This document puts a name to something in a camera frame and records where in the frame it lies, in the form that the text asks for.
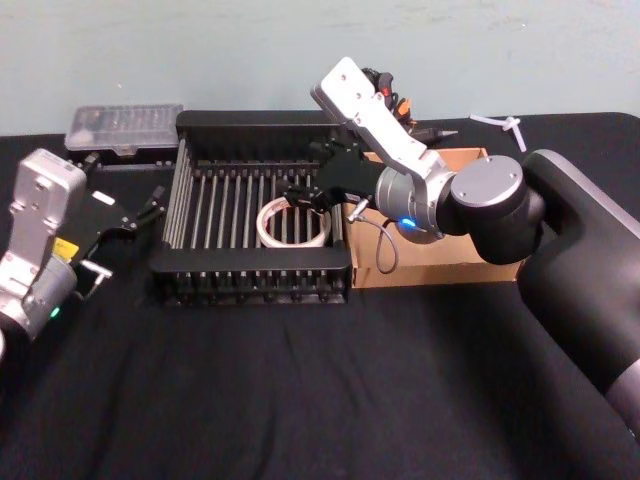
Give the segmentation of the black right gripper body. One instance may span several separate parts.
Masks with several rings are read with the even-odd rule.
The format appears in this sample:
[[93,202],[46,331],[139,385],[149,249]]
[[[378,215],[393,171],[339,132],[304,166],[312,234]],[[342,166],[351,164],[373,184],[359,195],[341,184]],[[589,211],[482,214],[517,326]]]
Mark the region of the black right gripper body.
[[320,166],[314,177],[314,191],[327,200],[371,200],[385,168],[359,149],[342,149]]

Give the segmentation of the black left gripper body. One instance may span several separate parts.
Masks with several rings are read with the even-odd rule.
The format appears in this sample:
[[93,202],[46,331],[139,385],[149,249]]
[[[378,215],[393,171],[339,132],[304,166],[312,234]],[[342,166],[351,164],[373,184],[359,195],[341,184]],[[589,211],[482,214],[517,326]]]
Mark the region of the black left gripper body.
[[56,234],[53,254],[75,268],[108,242],[133,241],[136,224],[113,196],[87,187]]

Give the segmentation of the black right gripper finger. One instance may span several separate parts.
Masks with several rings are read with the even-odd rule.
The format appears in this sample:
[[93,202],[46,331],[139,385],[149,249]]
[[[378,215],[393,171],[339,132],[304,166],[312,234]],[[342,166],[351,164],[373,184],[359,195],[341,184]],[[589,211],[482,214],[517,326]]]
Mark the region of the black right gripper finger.
[[335,139],[326,142],[313,141],[308,145],[308,152],[313,159],[330,159],[350,150],[350,145],[345,145]]
[[306,208],[317,213],[327,213],[334,206],[324,191],[293,183],[280,183],[279,194],[293,207]]

